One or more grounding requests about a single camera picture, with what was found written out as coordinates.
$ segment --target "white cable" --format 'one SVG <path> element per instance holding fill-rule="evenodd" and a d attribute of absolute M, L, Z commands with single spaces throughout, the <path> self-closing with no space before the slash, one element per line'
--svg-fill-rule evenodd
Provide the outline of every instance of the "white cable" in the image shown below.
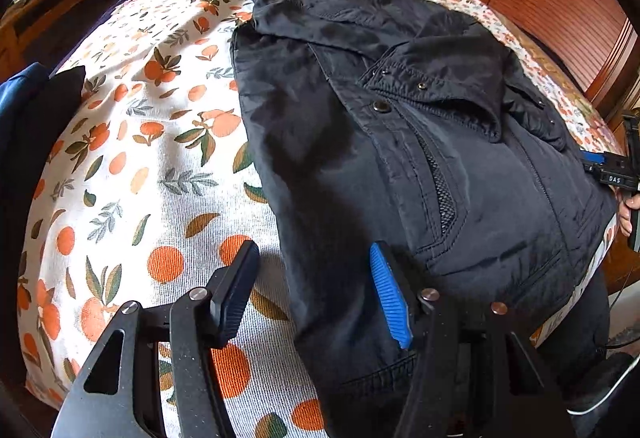
<path fill-rule="evenodd" d="M 609 398 L 609 396 L 611 396 L 611 393 L 613 393 L 616 388 L 620 385 L 620 382 L 622 382 L 625 379 L 625 376 L 629 373 L 631 373 L 631 370 L 636 367 L 638 365 L 638 362 L 640 362 L 640 355 L 638 355 L 636 357 L 636 359 L 631 362 L 631 364 L 629 364 L 629 367 L 626 368 L 626 371 L 622 374 L 622 376 L 620 376 L 620 378 L 618 379 L 618 381 L 613 385 L 613 387 L 611 389 L 609 389 L 609 392 L 604 395 L 602 397 L 602 399 L 595 405 L 592 405 L 590 408 L 588 408 L 586 411 L 571 411 L 570 409 L 567 409 L 567 413 L 572 414 L 574 416 L 584 416 L 587 413 L 590 413 L 591 411 L 593 411 L 595 408 L 600 407 L 601 404 L 604 403 L 604 401 L 606 401 L 607 398 Z"/>

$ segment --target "floral blanket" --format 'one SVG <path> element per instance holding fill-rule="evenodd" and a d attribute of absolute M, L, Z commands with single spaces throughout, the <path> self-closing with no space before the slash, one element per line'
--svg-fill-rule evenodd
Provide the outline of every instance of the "floral blanket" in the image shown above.
<path fill-rule="evenodd" d="M 520 58 L 588 150 L 618 150 L 591 105 L 477 0 L 432 0 L 478 18 Z M 31 206 L 18 279 L 29 389 L 59 407 L 119 306 L 170 303 L 253 239 L 262 267 L 238 336 L 212 352 L 239 437 L 325 436 L 294 329 L 273 213 L 252 165 L 229 58 L 249 0 L 129 0 L 62 69 L 86 66 L 83 105 L 53 146 Z M 574 299 L 615 233 L 609 225 Z M 167 433 L 177 437 L 171 350 L 160 346 Z"/>

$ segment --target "ribbed blue pad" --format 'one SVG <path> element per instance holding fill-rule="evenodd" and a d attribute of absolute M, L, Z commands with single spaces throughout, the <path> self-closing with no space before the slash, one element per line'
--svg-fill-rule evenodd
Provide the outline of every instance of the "ribbed blue pad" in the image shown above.
<path fill-rule="evenodd" d="M 409 328 L 409 308 L 377 243 L 371 245 L 369 264 L 382 310 L 385 313 L 386 325 L 389 327 L 391 336 L 398 341 L 402 349 L 406 350 L 413 339 Z"/>

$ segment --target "wooden nightstand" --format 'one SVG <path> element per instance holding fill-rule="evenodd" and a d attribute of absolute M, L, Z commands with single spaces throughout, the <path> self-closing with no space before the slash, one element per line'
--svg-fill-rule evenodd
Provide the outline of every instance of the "wooden nightstand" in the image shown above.
<path fill-rule="evenodd" d="M 30 0 L 0 20 L 0 82 L 26 67 L 24 50 L 83 0 Z"/>

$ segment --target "black jacket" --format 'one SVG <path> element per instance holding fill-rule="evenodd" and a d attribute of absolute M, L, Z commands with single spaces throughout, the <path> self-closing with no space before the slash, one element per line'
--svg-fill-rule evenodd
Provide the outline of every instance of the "black jacket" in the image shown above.
<path fill-rule="evenodd" d="M 232 56 L 297 350 L 330 436 L 387 438 L 414 357 L 389 335 L 370 244 L 533 331 L 584 276 L 614 197 L 474 18 L 423 0 L 253 1 Z"/>

